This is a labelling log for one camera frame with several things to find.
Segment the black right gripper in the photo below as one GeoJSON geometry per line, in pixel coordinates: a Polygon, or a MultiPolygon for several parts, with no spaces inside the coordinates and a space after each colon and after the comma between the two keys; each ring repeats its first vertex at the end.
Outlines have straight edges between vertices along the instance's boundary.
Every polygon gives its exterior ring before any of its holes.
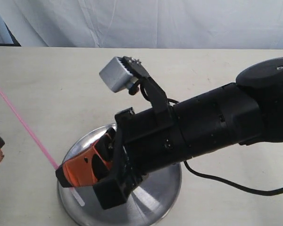
{"type": "Polygon", "coordinates": [[[109,128],[55,171],[64,188],[94,185],[104,210],[126,203],[149,173],[179,162],[183,145],[171,107],[159,114],[152,108],[138,114],[128,108],[115,121],[116,130],[109,128]]]}

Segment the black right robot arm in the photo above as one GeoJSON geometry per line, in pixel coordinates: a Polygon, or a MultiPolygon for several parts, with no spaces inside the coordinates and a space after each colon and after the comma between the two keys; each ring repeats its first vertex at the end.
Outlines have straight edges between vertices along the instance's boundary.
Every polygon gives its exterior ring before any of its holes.
{"type": "Polygon", "coordinates": [[[113,92],[141,92],[151,108],[115,115],[94,143],[56,169],[62,187],[92,186],[103,209],[126,203],[152,172],[239,144],[283,142],[283,57],[257,63],[235,82],[177,102],[140,60],[114,57],[100,71],[113,92]]]}

